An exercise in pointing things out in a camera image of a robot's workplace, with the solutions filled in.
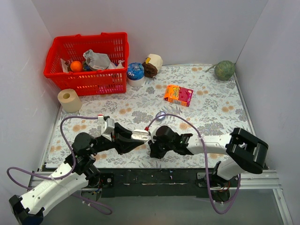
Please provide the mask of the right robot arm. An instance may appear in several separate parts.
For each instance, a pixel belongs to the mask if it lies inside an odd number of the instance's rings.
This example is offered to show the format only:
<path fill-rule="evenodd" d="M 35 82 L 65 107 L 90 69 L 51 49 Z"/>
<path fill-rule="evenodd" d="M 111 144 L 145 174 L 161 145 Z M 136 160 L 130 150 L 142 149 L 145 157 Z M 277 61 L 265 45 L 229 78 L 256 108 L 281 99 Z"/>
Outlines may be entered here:
<path fill-rule="evenodd" d="M 268 152 L 268 144 L 248 131 L 236 127 L 225 135 L 211 135 L 199 138 L 191 133 L 178 134 L 168 126 L 161 126 L 151 132 L 148 141 L 150 157 L 162 159 L 169 151 L 179 155 L 208 154 L 228 155 L 225 161 L 218 161 L 212 172 L 199 179 L 202 187 L 223 188 L 240 173 L 261 174 Z"/>

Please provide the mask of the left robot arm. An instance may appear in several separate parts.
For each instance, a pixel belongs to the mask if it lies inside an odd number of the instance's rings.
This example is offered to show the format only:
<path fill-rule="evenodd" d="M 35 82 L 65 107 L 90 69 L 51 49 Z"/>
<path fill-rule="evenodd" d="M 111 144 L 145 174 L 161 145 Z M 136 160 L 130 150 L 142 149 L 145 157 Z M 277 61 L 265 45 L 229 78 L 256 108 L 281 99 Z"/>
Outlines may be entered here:
<path fill-rule="evenodd" d="M 94 166 L 94 156 L 99 152 L 116 149 L 119 154 L 126 154 L 150 137 L 146 130 L 130 131 L 112 120 L 104 124 L 104 129 L 99 137 L 79 133 L 72 144 L 71 154 L 52 174 L 27 193 L 9 199 L 19 224 L 39 225 L 52 208 L 76 191 L 85 187 L 100 188 L 103 178 Z"/>

